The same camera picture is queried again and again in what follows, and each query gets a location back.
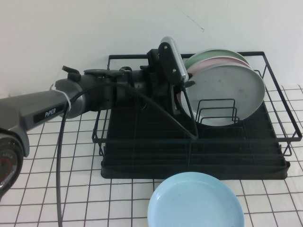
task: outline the tile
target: tile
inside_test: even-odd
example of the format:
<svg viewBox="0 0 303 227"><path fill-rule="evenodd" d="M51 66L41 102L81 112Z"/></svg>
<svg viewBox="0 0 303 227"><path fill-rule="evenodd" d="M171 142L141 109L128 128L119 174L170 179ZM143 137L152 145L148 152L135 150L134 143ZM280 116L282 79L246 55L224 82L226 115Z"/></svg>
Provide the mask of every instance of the tile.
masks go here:
<svg viewBox="0 0 303 227"><path fill-rule="evenodd" d="M108 202L89 202L86 220L108 218Z"/></svg>
<svg viewBox="0 0 303 227"><path fill-rule="evenodd" d="M81 120L81 115L74 117L74 118L66 119L67 122L80 121L80 120Z"/></svg>
<svg viewBox="0 0 303 227"><path fill-rule="evenodd" d="M52 167L53 159L35 159L32 167L32 173L50 172Z"/></svg>
<svg viewBox="0 0 303 227"><path fill-rule="evenodd" d="M239 200L239 202L242 206L243 213L248 213L245 197L244 196L237 196L237 199Z"/></svg>
<svg viewBox="0 0 303 227"><path fill-rule="evenodd" d="M63 227L83 227L84 221L67 221L63 222Z"/></svg>
<svg viewBox="0 0 303 227"><path fill-rule="evenodd" d="M46 187L49 173L30 174L27 182L27 188Z"/></svg>
<svg viewBox="0 0 303 227"><path fill-rule="evenodd" d="M25 188L29 174L20 174L11 188Z"/></svg>
<svg viewBox="0 0 303 227"><path fill-rule="evenodd" d="M244 214L245 227L252 227L251 219L249 214Z"/></svg>
<svg viewBox="0 0 303 227"><path fill-rule="evenodd" d="M66 122L64 127L64 132L77 132L79 129L80 121ZM45 123L43 128L43 133L54 133L59 132L61 127L61 122L48 122Z"/></svg>
<svg viewBox="0 0 303 227"><path fill-rule="evenodd" d="M90 179L90 184L105 184L105 183L110 183L110 179L105 179L101 176L101 171L100 170L92 170L91 171L91 179Z"/></svg>
<svg viewBox="0 0 303 227"><path fill-rule="evenodd" d="M301 90L287 90L285 92L288 100L303 100L303 93Z"/></svg>
<svg viewBox="0 0 303 227"><path fill-rule="evenodd" d="M274 107L276 109L276 111L286 111L284 104L282 103L282 101L278 101L278 102L273 102L274 103Z"/></svg>
<svg viewBox="0 0 303 227"><path fill-rule="evenodd" d="M2 223L15 222L19 206L0 206L0 220Z"/></svg>
<svg viewBox="0 0 303 227"><path fill-rule="evenodd" d="M64 132L73 132L79 130L80 121L66 122Z"/></svg>
<svg viewBox="0 0 303 227"><path fill-rule="evenodd" d="M92 185L89 187L89 201L108 201L109 192L110 185Z"/></svg>
<svg viewBox="0 0 303 227"><path fill-rule="evenodd" d="M287 171L287 176L301 176L303 175L303 171L299 162L291 162L290 167Z"/></svg>
<svg viewBox="0 0 303 227"><path fill-rule="evenodd" d="M149 200L135 200L133 201L133 217L145 218L147 217L147 208Z"/></svg>
<svg viewBox="0 0 303 227"><path fill-rule="evenodd" d="M264 180L263 182L268 194L288 193L284 180Z"/></svg>
<svg viewBox="0 0 303 227"><path fill-rule="evenodd" d="M155 184L154 184L154 185L155 185L155 188L154 188L154 189L156 190L157 187L158 187L160 184L161 184L161 183L159 183L159 182L155 182Z"/></svg>
<svg viewBox="0 0 303 227"><path fill-rule="evenodd" d="M70 186L88 185L90 179L90 171L76 171L71 173Z"/></svg>
<svg viewBox="0 0 303 227"><path fill-rule="evenodd" d="M303 122L303 111L296 111L296 115L299 118L299 121Z"/></svg>
<svg viewBox="0 0 303 227"><path fill-rule="evenodd" d="M92 133L95 127L95 123L96 119L91 121L81 121L79 131L91 131Z"/></svg>
<svg viewBox="0 0 303 227"><path fill-rule="evenodd" d="M266 194L261 180L241 180L245 195Z"/></svg>
<svg viewBox="0 0 303 227"><path fill-rule="evenodd" d="M275 213L275 217L279 227L302 226L297 212Z"/></svg>
<svg viewBox="0 0 303 227"><path fill-rule="evenodd" d="M19 205L24 189L9 189L1 198L0 205Z"/></svg>
<svg viewBox="0 0 303 227"><path fill-rule="evenodd" d="M295 132L294 126L291 122L283 123L283 127L285 129L286 134L293 135Z"/></svg>
<svg viewBox="0 0 303 227"><path fill-rule="evenodd" d="M250 195L246 196L250 213L255 212L271 212L269 200L266 195Z"/></svg>
<svg viewBox="0 0 303 227"><path fill-rule="evenodd" d="M62 186L67 186L68 180L70 178L70 172L61 172L60 173L60 184ZM56 173L51 173L49 177L48 187L56 186Z"/></svg>
<svg viewBox="0 0 303 227"><path fill-rule="evenodd" d="M300 220L303 221L303 211L299 211L298 212L298 215L300 217Z"/></svg>
<svg viewBox="0 0 303 227"><path fill-rule="evenodd" d="M252 214L251 219L254 227L276 227L273 213Z"/></svg>
<svg viewBox="0 0 303 227"><path fill-rule="evenodd" d="M40 134L42 132L43 124L34 127L33 129L27 131L27 134Z"/></svg>
<svg viewBox="0 0 303 227"><path fill-rule="evenodd" d="M37 227L37 223L17 223L16 227Z"/></svg>
<svg viewBox="0 0 303 227"><path fill-rule="evenodd" d="M303 110L303 100L290 101L293 110Z"/></svg>
<svg viewBox="0 0 303 227"><path fill-rule="evenodd" d="M26 189L22 204L42 204L45 188Z"/></svg>
<svg viewBox="0 0 303 227"><path fill-rule="evenodd" d="M294 90L294 89L300 89L299 85L282 85L281 89L283 90Z"/></svg>
<svg viewBox="0 0 303 227"><path fill-rule="evenodd" d="M283 131L279 123L273 123L273 128L275 130L276 135L282 135Z"/></svg>
<svg viewBox="0 0 303 227"><path fill-rule="evenodd" d="M297 210L303 210L303 193L292 193L291 194L294 205Z"/></svg>
<svg viewBox="0 0 303 227"><path fill-rule="evenodd" d="M98 112L89 111L82 114L81 120L95 120L97 118Z"/></svg>
<svg viewBox="0 0 303 227"><path fill-rule="evenodd" d="M131 222L130 219L109 220L108 227L131 227Z"/></svg>
<svg viewBox="0 0 303 227"><path fill-rule="evenodd" d="M56 146L38 146L35 158L53 158Z"/></svg>
<svg viewBox="0 0 303 227"><path fill-rule="evenodd" d="M101 169L101 161L102 160L103 160L102 156L94 156L92 169Z"/></svg>
<svg viewBox="0 0 303 227"><path fill-rule="evenodd" d="M62 157L61 158L61 171L70 171L72 165L72 157ZM56 172L57 159L54 158L52 172Z"/></svg>
<svg viewBox="0 0 303 227"><path fill-rule="evenodd" d="M131 201L110 202L109 218L130 218L132 216Z"/></svg>
<svg viewBox="0 0 303 227"><path fill-rule="evenodd" d="M60 131L61 122L47 122L44 125L43 133L52 133Z"/></svg>
<svg viewBox="0 0 303 227"><path fill-rule="evenodd" d="M40 221L57 221L57 205L44 204L42 207Z"/></svg>
<svg viewBox="0 0 303 227"><path fill-rule="evenodd" d="M86 202L89 194L89 186L73 186L67 190L66 202Z"/></svg>
<svg viewBox="0 0 303 227"><path fill-rule="evenodd" d="M65 202L67 187L61 187L61 202ZM47 188L44 204L47 203L56 203L57 202L57 193L56 188Z"/></svg>
<svg viewBox="0 0 303 227"><path fill-rule="evenodd" d="M295 210L290 194L269 195L269 200L274 212Z"/></svg>
<svg viewBox="0 0 303 227"><path fill-rule="evenodd" d="M26 160L26 159L24 159L23 160L23 164L22 164L21 173L28 174L30 172L32 164L33 164L33 160Z"/></svg>
<svg viewBox="0 0 303 227"><path fill-rule="evenodd" d="M112 179L112 183L132 183L132 179Z"/></svg>
<svg viewBox="0 0 303 227"><path fill-rule="evenodd" d="M150 199L153 193L152 183L134 183L133 199Z"/></svg>
<svg viewBox="0 0 303 227"><path fill-rule="evenodd" d="M285 181L290 192L303 192L303 176L288 177Z"/></svg>
<svg viewBox="0 0 303 227"><path fill-rule="evenodd" d="M75 156L91 156L94 155L94 143L77 144Z"/></svg>
<svg viewBox="0 0 303 227"><path fill-rule="evenodd" d="M28 159L35 158L36 150L37 150L37 146L31 146L31 147L29 147L29 154L28 154L27 158Z"/></svg>
<svg viewBox="0 0 303 227"><path fill-rule="evenodd" d="M63 135L62 144L74 144L77 140L77 132L66 132ZM58 141L58 133L42 134L39 145L56 145Z"/></svg>
<svg viewBox="0 0 303 227"><path fill-rule="evenodd" d="M281 97L277 91L269 91L269 97L271 98L271 101L280 101Z"/></svg>
<svg viewBox="0 0 303 227"><path fill-rule="evenodd" d="M108 130L97 131L98 138L107 138L107 132L108 132Z"/></svg>
<svg viewBox="0 0 303 227"><path fill-rule="evenodd" d="M147 218L134 218L133 227L148 227Z"/></svg>
<svg viewBox="0 0 303 227"><path fill-rule="evenodd" d="M21 206L17 222L38 221L42 205Z"/></svg>
<svg viewBox="0 0 303 227"><path fill-rule="evenodd" d="M40 222L38 227L58 227L58 222Z"/></svg>
<svg viewBox="0 0 303 227"><path fill-rule="evenodd" d="M133 179L133 183L152 183L152 179Z"/></svg>
<svg viewBox="0 0 303 227"><path fill-rule="evenodd" d="M61 157L73 157L75 152L75 147L76 147L75 144L62 145Z"/></svg>
<svg viewBox="0 0 303 227"><path fill-rule="evenodd" d="M63 221L82 220L85 217L86 203L68 203L65 205Z"/></svg>
<svg viewBox="0 0 303 227"><path fill-rule="evenodd" d="M293 149L294 149L295 155L298 158L298 161L303 161L303 147L299 147L299 148L293 147Z"/></svg>
<svg viewBox="0 0 303 227"><path fill-rule="evenodd" d="M40 135L28 135L29 145L37 146L40 139Z"/></svg>
<svg viewBox="0 0 303 227"><path fill-rule="evenodd" d="M78 134L77 143L92 143L92 131L81 131Z"/></svg>
<svg viewBox="0 0 303 227"><path fill-rule="evenodd" d="M110 194L111 200L131 200L132 185L131 184L113 184Z"/></svg>
<svg viewBox="0 0 303 227"><path fill-rule="evenodd" d="M107 220L86 221L85 227L107 227Z"/></svg>
<svg viewBox="0 0 303 227"><path fill-rule="evenodd" d="M91 170L91 164L93 161L93 156L90 157L75 157L72 170Z"/></svg>

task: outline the green plate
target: green plate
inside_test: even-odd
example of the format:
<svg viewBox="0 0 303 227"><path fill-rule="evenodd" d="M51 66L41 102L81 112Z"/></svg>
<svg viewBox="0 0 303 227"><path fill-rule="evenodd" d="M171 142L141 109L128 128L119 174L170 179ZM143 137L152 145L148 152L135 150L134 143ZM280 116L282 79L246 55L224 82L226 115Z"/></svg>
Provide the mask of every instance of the green plate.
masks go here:
<svg viewBox="0 0 303 227"><path fill-rule="evenodd" d="M199 53L196 53L195 55L191 56L184 64L186 69L188 69L190 66L192 66L198 61L203 61L209 58L221 57L221 56L238 58L249 64L242 55L233 51L220 50L220 49L213 49L213 50L201 51Z"/></svg>

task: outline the black dish rack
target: black dish rack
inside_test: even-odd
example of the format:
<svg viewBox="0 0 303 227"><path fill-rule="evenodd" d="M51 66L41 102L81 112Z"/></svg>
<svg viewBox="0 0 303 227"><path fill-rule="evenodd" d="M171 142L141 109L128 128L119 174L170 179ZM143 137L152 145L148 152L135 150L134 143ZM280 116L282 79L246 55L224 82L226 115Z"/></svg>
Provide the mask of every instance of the black dish rack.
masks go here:
<svg viewBox="0 0 303 227"><path fill-rule="evenodd" d="M165 179L177 173L194 171L222 180L285 179L290 163L284 156L292 155L290 142L300 141L302 134L265 54L240 54L263 57L263 73L255 71L264 80L266 73L270 74L271 83L276 87L294 128L293 134L286 133L268 89L268 101L263 102L259 109L245 120L240 121L237 117L234 100L230 100L231 106L219 107L231 110L230 116L222 117L230 118L234 124L223 127L198 125L197 140L189 139L150 106L145 111L138 111L134 103L123 104L113 108L110 111L110 119L105 119L109 121L106 138L106 122L101 138L97 136L100 112L97 115L92 139L99 145L99 154L103 156L101 175L104 178ZM182 58L191 56L192 54L183 54ZM145 54L110 55L107 69L111 60L146 58ZM280 135L275 134L267 110L269 105L272 106L271 114L275 115L281 128ZM190 118L186 114L179 114L175 118L187 129L191 128Z"/></svg>

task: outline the white plate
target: white plate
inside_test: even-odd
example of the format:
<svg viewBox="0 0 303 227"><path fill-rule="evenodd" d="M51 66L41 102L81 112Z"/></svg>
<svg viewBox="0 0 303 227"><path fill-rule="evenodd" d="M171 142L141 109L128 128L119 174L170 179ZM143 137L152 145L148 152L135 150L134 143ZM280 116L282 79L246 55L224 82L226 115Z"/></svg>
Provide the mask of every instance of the white plate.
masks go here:
<svg viewBox="0 0 303 227"><path fill-rule="evenodd" d="M212 100L200 102L199 110L201 108L233 107L232 100L215 101L213 99L234 99L237 116L240 120L244 120L259 108L265 95L263 79L249 67L236 63L211 66L197 73L190 80L196 83L186 88L195 117L196 114L199 115L197 108L201 99ZM190 116L183 92L181 93L181 104ZM234 123L231 118L233 111L235 110L232 108L203 109L196 121L209 126L230 125Z"/></svg>

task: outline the blue plastic plate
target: blue plastic plate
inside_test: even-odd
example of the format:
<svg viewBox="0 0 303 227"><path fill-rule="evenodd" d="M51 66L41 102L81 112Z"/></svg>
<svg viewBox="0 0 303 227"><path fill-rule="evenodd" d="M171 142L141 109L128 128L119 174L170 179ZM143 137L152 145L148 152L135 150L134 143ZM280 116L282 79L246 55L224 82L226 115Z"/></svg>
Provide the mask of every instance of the blue plastic plate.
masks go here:
<svg viewBox="0 0 303 227"><path fill-rule="evenodd" d="M149 227L244 227L237 197L218 179L181 173L163 181L151 196Z"/></svg>

